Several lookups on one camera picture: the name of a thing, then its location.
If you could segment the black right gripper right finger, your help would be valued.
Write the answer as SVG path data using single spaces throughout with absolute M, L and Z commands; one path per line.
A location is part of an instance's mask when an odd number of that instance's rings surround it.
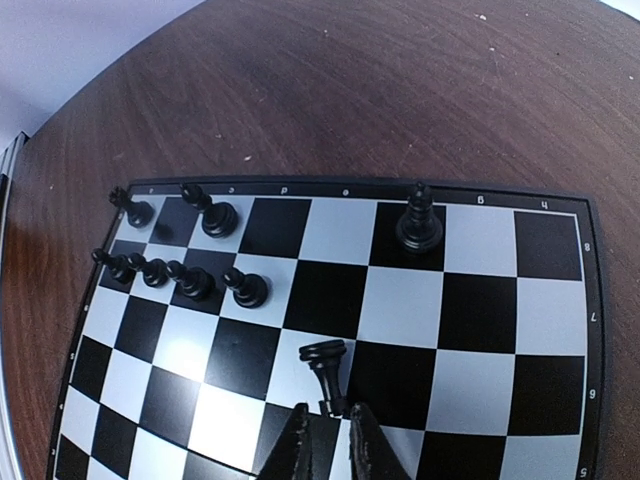
M 362 402 L 350 411 L 351 478 L 409 479 L 371 409 Z

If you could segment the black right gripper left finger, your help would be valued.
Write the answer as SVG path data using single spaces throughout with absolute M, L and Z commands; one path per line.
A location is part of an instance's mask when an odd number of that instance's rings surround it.
M 309 407 L 307 403 L 298 403 L 289 415 L 257 478 L 312 479 L 312 458 Z

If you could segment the black chess pawn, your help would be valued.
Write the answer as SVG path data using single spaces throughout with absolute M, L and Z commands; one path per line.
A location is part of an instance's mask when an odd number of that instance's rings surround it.
M 232 267 L 224 272 L 222 279 L 225 286 L 233 292 L 234 301 L 240 307 L 258 308 L 268 299 L 269 286 L 258 274 L 245 274 Z
M 162 259 L 147 260 L 142 254 L 134 252 L 128 256 L 128 262 L 135 272 L 142 274 L 143 282 L 150 288 L 160 288 L 169 280 L 167 264 Z
M 121 284 L 128 284 L 133 281 L 135 270 L 132 268 L 126 255 L 111 255 L 103 249 L 96 248 L 92 251 L 91 256 L 96 264 L 102 264 L 108 269 L 114 281 Z
M 187 267 L 171 260 L 166 265 L 166 272 L 181 288 L 182 294 L 191 300 L 203 300 L 215 289 L 213 276 L 200 267 Z

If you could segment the black white chessboard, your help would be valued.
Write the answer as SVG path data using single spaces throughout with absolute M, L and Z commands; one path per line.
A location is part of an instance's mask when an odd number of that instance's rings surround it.
M 414 479 L 599 479 L 607 345 L 594 202 L 471 185 L 433 187 L 443 238 L 412 255 L 395 227 L 395 179 L 193 179 L 238 214 L 211 238 L 180 179 L 137 180 L 154 208 L 118 212 L 111 255 L 211 274 L 201 301 L 168 281 L 114 281 L 97 266 L 56 409 L 51 479 L 252 479 L 293 408 L 307 403 L 313 475 L 350 477 L 347 417 L 323 416 L 299 359 L 343 340 L 339 383 L 376 416 Z M 225 271 L 262 276 L 247 309 Z

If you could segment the black chess bishop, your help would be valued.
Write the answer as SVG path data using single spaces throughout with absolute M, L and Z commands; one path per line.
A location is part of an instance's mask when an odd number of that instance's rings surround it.
M 238 214 L 228 202 L 213 202 L 212 197 L 194 183 L 179 185 L 182 199 L 202 214 L 201 228 L 211 238 L 230 236 L 238 224 Z

